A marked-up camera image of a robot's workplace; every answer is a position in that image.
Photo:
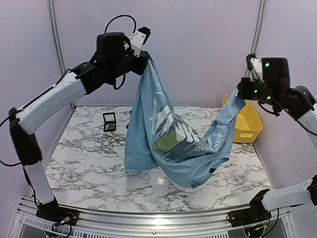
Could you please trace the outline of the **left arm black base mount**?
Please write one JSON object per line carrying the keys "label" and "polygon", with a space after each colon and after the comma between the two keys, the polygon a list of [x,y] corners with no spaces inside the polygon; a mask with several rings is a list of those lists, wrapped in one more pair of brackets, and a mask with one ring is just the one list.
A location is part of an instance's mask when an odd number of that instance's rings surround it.
{"label": "left arm black base mount", "polygon": [[40,204],[36,216],[58,224],[68,224],[75,226],[78,220],[79,211],[66,207],[61,207],[55,203]]}

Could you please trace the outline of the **light blue printed t-shirt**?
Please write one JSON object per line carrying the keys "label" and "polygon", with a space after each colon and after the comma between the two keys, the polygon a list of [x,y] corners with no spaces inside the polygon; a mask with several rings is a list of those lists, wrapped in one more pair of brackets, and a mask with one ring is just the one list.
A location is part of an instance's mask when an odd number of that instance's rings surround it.
{"label": "light blue printed t-shirt", "polygon": [[245,100],[234,90],[204,135],[172,105],[152,58],[141,76],[127,129],[125,173],[161,168],[174,183],[197,188],[230,157],[238,114]]}

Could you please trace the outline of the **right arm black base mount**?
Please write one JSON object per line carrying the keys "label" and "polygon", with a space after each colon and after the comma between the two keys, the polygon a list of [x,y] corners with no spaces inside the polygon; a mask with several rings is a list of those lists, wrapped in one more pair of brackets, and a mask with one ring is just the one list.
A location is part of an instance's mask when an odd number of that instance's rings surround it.
{"label": "right arm black base mount", "polygon": [[226,220],[232,227],[245,226],[257,222],[269,220],[272,215],[262,204],[264,195],[269,189],[258,192],[250,201],[249,208],[231,211],[226,216]]}

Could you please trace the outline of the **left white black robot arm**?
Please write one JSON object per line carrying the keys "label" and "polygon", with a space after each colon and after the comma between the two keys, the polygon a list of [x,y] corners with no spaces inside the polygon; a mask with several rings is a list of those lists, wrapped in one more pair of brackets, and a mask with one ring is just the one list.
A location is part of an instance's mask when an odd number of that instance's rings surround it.
{"label": "left white black robot arm", "polygon": [[100,34],[96,51],[89,61],[68,69],[55,84],[29,103],[9,110],[9,133],[19,164],[39,200],[38,211],[45,217],[57,221],[63,213],[46,176],[35,132],[71,102],[105,84],[118,90],[117,78],[129,72],[142,75],[149,55],[141,48],[150,34],[146,27],[135,30],[130,37],[122,32]]}

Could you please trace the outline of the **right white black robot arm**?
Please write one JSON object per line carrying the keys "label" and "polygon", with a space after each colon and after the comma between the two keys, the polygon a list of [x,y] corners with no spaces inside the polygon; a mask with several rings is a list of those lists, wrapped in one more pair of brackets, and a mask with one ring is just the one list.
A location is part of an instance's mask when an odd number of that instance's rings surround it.
{"label": "right white black robot arm", "polygon": [[[291,86],[289,64],[286,58],[246,57],[250,77],[238,84],[238,97],[252,100],[269,114],[278,117],[285,112],[317,144],[317,100],[305,86]],[[265,189],[252,198],[249,208],[231,213],[229,219],[250,222],[271,217],[270,212],[284,207],[317,204],[317,177],[280,189]]]}

